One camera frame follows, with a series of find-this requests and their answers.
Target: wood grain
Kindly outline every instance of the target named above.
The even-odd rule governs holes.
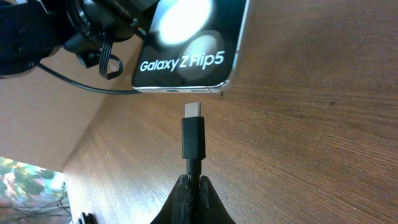
[[[201,101],[203,174],[237,223],[397,223],[398,2],[257,0],[248,21],[224,97],[107,97],[65,166],[75,219],[149,223]]]

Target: black screen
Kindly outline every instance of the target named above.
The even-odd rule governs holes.
[[[231,73],[246,0],[161,0],[135,87],[215,86]]]

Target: phone frame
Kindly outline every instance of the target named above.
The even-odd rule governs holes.
[[[242,24],[239,31],[238,44],[235,50],[235,56],[232,64],[231,72],[229,73],[228,78],[215,86],[145,86],[145,87],[135,87],[135,90],[138,90],[142,93],[221,93],[223,91],[229,90],[232,86],[232,79],[236,76],[236,64],[238,62],[239,50],[241,48],[241,43],[244,34],[244,28],[246,27],[246,19],[248,17],[249,5],[251,0],[246,0],[246,4],[244,6]]]

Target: beige wall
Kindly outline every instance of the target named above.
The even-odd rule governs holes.
[[[115,44],[113,54],[126,66],[140,46],[133,37]],[[88,85],[110,88],[114,83],[100,77],[98,67],[84,69],[63,49],[42,62]],[[0,80],[0,156],[62,171],[103,99],[102,94],[71,86],[39,68],[21,78]]]

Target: smartphone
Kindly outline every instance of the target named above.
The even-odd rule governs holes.
[[[160,0],[132,86],[149,93],[219,93],[236,73],[250,0]]]

